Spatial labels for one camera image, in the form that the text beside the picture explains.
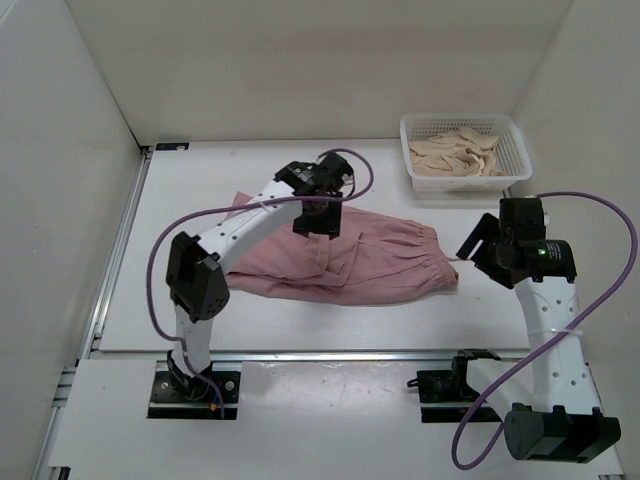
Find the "pink trousers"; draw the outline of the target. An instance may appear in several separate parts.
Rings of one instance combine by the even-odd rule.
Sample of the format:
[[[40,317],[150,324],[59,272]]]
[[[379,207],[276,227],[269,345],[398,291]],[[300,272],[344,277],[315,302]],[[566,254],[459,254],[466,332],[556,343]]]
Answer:
[[[372,306],[454,290],[459,274],[434,228],[345,206],[338,237],[282,225],[234,264],[227,282],[269,298]]]

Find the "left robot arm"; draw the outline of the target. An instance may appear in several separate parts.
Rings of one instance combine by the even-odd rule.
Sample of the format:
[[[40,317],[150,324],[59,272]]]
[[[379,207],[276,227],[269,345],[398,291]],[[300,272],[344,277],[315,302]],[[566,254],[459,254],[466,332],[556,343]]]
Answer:
[[[209,343],[213,319],[230,299],[231,269],[282,226],[302,237],[339,236],[342,188],[353,178],[340,149],[314,162],[293,161],[245,203],[219,209],[223,218],[210,229],[174,235],[165,281],[176,323],[167,361],[171,380],[186,399],[198,400],[213,386]]]

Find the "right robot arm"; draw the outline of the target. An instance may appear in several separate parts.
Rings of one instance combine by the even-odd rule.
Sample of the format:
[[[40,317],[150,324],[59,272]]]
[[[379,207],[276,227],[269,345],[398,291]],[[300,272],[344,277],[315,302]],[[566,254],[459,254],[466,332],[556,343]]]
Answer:
[[[450,373],[455,396],[477,396],[451,450],[482,405],[500,418],[494,436],[516,460],[586,464],[617,443],[620,422],[602,413],[576,331],[595,308],[579,308],[572,249],[547,238],[540,198],[501,199],[499,214],[484,215],[457,255],[515,291],[530,353],[515,363],[472,354]]]

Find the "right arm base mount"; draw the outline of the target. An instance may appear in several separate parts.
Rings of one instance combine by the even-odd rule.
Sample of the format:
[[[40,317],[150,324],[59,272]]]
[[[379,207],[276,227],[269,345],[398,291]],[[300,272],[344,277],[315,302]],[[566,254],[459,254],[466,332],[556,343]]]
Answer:
[[[419,370],[407,381],[416,389],[423,424],[453,424],[460,422],[479,393],[467,383],[467,367],[475,360],[500,360],[489,350],[459,350],[447,369]]]

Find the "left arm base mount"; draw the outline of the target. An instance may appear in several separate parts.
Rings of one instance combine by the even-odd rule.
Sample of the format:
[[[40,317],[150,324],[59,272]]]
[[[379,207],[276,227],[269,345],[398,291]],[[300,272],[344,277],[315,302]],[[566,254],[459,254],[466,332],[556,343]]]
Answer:
[[[189,393],[171,373],[165,362],[157,362],[150,390],[147,418],[162,420],[224,420],[237,419],[241,372],[239,370],[212,370],[207,374],[216,384],[224,409],[219,406],[217,393],[206,382],[195,380]]]

